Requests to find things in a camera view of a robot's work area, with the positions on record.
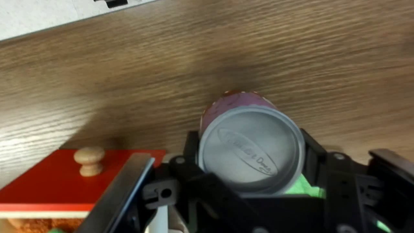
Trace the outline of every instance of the green part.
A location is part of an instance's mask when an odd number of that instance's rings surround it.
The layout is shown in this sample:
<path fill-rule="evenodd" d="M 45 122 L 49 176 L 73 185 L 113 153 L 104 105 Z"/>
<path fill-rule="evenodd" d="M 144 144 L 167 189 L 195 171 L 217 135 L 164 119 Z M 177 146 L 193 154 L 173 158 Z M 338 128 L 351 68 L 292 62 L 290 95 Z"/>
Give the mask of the green part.
<path fill-rule="evenodd" d="M 300 175 L 295 184 L 289 188 L 285 194 L 287 196 L 298 196 L 305 194 L 316 198 L 325 198 L 325 190 L 318 187 L 312 187 L 304 175 Z"/>
<path fill-rule="evenodd" d="M 53 228 L 51 229 L 48 233 L 65 233 L 63 231 L 58 229 L 58 228 Z"/>
<path fill-rule="evenodd" d="M 382 229 L 386 233 L 392 233 L 392 231 L 382 222 L 377 220 L 377 228 Z"/>

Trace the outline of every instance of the can lid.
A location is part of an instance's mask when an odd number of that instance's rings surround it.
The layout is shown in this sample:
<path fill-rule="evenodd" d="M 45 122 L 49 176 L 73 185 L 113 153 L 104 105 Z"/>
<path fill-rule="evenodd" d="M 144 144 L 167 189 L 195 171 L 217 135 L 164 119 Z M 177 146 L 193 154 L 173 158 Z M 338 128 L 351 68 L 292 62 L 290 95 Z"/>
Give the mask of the can lid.
<path fill-rule="evenodd" d="M 280 193 L 302 174 L 304 139 L 276 109 L 237 108 L 207 127 L 197 162 L 241 194 Z"/>

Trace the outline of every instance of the can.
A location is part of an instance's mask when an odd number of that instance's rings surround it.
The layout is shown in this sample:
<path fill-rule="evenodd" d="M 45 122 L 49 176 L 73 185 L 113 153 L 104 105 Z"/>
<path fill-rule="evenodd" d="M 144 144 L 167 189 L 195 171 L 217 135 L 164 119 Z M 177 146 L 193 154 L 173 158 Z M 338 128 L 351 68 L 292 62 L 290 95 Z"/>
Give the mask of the can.
<path fill-rule="evenodd" d="M 197 165 L 242 196 L 289 189 L 304 165 L 299 127 L 267 99 L 226 92 L 201 118 Z"/>

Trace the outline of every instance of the wooden table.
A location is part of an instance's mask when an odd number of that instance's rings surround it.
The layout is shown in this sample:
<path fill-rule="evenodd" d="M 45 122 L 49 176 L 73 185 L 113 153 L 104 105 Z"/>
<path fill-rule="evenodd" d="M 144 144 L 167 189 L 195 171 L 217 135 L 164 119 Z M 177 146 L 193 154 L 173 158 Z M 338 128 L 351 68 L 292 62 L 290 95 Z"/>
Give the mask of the wooden table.
<path fill-rule="evenodd" d="M 234 88 L 357 161 L 414 161 L 414 3 L 158 0 L 1 42 L 1 184 L 62 145 L 181 152 Z"/>

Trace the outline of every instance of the wooden knob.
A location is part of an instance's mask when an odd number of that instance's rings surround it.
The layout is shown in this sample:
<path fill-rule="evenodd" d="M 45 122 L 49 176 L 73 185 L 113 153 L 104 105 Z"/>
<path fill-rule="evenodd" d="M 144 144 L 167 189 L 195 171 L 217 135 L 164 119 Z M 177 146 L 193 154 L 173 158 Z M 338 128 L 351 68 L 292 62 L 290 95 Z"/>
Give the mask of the wooden knob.
<path fill-rule="evenodd" d="M 75 153 L 74 159 L 82 165 L 79 170 L 82 176 L 96 176 L 104 170 L 101 165 L 104 157 L 105 150 L 102 148 L 82 148 Z"/>

